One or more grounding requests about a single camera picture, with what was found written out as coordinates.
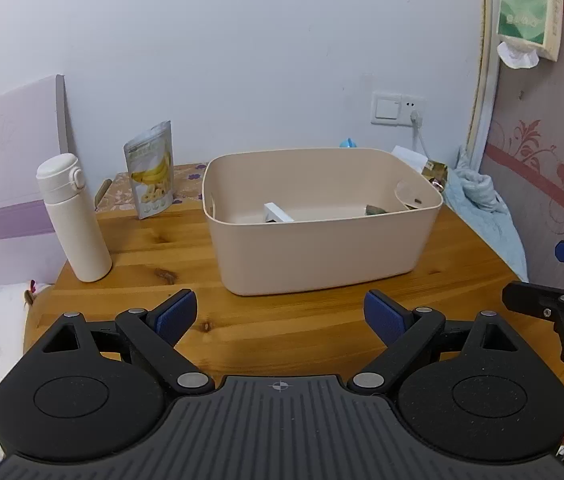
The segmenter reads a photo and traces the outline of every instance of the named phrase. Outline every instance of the snack bag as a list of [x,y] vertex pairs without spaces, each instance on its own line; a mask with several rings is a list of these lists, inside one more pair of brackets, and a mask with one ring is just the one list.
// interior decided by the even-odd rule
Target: snack bag
[[173,203],[171,121],[129,140],[124,156],[139,219],[168,208]]

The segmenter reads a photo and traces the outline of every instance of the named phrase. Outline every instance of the round pad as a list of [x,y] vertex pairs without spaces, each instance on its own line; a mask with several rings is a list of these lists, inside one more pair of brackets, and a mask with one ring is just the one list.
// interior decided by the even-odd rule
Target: round pad
[[430,446],[464,460],[524,460],[554,452],[564,435],[564,387],[522,351],[479,349],[420,368],[398,408]]
[[32,354],[31,366],[25,362],[0,383],[0,443],[9,454],[90,460],[129,447],[153,429],[164,410],[157,381],[139,367],[80,354]]
[[33,402],[46,415],[73,418],[89,415],[104,406],[108,399],[107,385],[82,376],[60,377],[42,384]]
[[480,375],[460,381],[452,389],[452,398],[471,415],[499,418],[517,413],[526,405],[526,392],[504,377]]

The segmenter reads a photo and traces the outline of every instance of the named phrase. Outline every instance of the white thermos bottle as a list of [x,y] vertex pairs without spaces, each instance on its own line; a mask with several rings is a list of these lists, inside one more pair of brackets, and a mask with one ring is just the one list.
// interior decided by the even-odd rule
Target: white thermos bottle
[[84,190],[84,174],[73,153],[62,153],[40,164],[38,186],[64,254],[75,276],[95,282],[111,269],[95,211]]

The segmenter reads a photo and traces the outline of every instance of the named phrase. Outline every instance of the tissue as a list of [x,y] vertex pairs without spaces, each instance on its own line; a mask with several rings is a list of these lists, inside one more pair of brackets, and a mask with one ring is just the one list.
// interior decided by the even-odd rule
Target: tissue
[[533,68],[540,62],[536,49],[522,52],[504,41],[497,46],[497,53],[508,68]]

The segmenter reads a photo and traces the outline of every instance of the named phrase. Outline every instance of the metal screw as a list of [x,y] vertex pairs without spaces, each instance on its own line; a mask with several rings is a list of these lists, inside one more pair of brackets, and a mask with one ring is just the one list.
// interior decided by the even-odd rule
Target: metal screw
[[177,378],[177,384],[183,388],[201,388],[208,383],[208,377],[200,372],[187,372]]
[[360,388],[378,388],[384,383],[384,378],[373,372],[363,372],[353,377],[353,383]]

